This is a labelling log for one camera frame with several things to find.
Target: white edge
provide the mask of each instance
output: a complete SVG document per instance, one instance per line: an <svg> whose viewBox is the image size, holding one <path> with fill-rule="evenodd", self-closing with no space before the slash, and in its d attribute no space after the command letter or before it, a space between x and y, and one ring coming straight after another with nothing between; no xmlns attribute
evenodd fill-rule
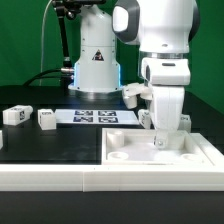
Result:
<svg viewBox="0 0 224 224"><path fill-rule="evenodd" d="M224 190L220 167L0 165L0 191L214 190Z"/></svg>

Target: warning label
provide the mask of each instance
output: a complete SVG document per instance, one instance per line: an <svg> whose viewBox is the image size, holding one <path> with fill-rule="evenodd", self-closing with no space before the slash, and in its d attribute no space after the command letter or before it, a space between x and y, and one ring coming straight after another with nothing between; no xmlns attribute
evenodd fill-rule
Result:
<svg viewBox="0 0 224 224"><path fill-rule="evenodd" d="M102 56L100 50L98 50L98 51L96 52L96 54L94 55L94 57L93 57L93 61L104 61L104 58L103 58L103 56Z"/></svg>

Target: black table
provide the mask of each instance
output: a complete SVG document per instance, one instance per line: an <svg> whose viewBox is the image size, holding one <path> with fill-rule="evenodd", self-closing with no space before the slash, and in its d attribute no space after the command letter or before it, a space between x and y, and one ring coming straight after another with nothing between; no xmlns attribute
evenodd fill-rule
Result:
<svg viewBox="0 0 224 224"><path fill-rule="evenodd" d="M1 115L2 164L100 164L102 127L107 125L61 124L43 132L37 110L126 110L122 99L81 100L58 87L3 86L0 103L1 110L18 104L34 108L31 119L16 127L3 125ZM191 93L186 93L184 113L191 115L192 132L223 153L224 116ZM223 192L0 192L0 223L221 224L223 208Z"/></svg>

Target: green backdrop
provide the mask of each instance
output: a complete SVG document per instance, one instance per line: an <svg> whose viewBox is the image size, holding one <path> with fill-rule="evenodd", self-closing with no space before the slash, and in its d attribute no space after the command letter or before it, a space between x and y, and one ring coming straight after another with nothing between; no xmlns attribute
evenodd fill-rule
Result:
<svg viewBox="0 0 224 224"><path fill-rule="evenodd" d="M116 0L100 6L111 14ZM48 0L1 1L0 85L21 85L40 72L41 25ZM189 54L191 84L186 88L224 113L224 1L198 1L201 26ZM70 54L79 58L80 20L66 21ZM138 47L118 41L117 60L122 66L122 83L137 81ZM58 21L53 8L47 14L44 70L60 68L62 50ZM43 81L42 85L59 85Z"/></svg>

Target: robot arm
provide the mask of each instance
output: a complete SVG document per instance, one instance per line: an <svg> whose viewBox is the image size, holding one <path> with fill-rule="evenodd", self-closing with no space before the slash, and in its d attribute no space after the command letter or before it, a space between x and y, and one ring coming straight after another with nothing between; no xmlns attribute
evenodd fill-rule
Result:
<svg viewBox="0 0 224 224"><path fill-rule="evenodd" d="M139 76L144 80L142 90L148 93L146 101L151 95L147 105L158 133L155 139L158 147L165 147L167 133L179 127L183 86L190 83L184 54L189 52L189 40L196 34L199 23L195 0L119 0L113 11L117 37L127 44L140 45ZM129 92L134 92L133 85L123 90L124 101L131 108L134 94Z"/></svg>

